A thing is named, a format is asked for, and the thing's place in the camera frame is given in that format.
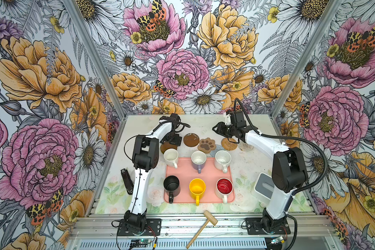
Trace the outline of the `plain brown wooden coaster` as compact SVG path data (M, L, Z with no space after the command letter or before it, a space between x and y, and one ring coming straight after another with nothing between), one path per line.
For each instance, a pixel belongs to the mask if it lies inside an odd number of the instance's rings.
M164 154L168 149L177 149L178 146L177 145L173 145L173 144L170 144L169 142L164 142L161 146L160 146L160 151L162 154Z

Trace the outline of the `woven rattan round coaster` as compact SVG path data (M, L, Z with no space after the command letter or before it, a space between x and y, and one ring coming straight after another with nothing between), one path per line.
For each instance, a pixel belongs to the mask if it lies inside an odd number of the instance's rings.
M226 151L234 151L238 146L238 142L233 138L224 138L221 141L221 145Z

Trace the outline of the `dark wooden scratched coaster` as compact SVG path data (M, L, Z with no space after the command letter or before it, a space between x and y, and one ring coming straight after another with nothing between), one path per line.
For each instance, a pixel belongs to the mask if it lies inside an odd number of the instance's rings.
M191 148L191 147L195 147L199 144L200 138L195 133L188 133L187 135L184 136L183 142L186 146Z

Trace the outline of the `cork paw print coaster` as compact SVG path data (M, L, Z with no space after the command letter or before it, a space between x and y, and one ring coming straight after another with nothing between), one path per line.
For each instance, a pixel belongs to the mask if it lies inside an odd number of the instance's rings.
M205 154L209 154L211 151L214 151L215 149L216 149L215 140L211 138L200 139L199 144L198 144L199 151Z

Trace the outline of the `grey-blue woven round coaster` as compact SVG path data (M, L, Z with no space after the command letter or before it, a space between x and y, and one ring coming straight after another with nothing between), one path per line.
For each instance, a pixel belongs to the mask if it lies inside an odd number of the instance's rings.
M216 144L215 149L213 151L211 151L209 154L210 154L211 157L215 157L217 152L223 151L223 150L224 150L224 148L221 145Z

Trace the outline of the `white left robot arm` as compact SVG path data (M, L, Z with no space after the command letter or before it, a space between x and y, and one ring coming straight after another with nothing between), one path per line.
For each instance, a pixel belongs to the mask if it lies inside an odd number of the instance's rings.
M190 127L181 122L178 114L162 116L158 125L147 134L133 136L134 146L130 160L134 167L134 187L132 200L124 214L126 230L133 234L142 234L146 228L147 202L146 195L149 180L159 162L159 144L163 140L173 140L179 137L177 128Z

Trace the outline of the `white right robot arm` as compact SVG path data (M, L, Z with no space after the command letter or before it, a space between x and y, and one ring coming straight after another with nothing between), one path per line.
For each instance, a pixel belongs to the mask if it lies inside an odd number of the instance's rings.
M261 228L274 233L286 224L287 212L295 197L295 191L308 180L303 153L299 148L289 148L270 136L251 128L244 119L244 112L228 111L225 121L213 127L213 131L225 138L236 137L269 156L273 161L272 181L274 190L269 204L263 211Z

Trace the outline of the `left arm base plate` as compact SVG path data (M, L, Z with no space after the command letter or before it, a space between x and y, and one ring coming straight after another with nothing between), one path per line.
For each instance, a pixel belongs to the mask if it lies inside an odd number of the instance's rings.
M159 218L147 219L146 226L142 231L137 232L132 229L132 226L128 226L124 220L120 221L117 228L117 236L160 236L162 220Z

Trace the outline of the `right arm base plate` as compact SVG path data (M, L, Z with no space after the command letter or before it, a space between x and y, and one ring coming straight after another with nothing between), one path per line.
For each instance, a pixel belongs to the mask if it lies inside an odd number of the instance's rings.
M273 220L268 217L246 218L245 226L249 235L291 234L291 229L289 228L286 217L278 220Z

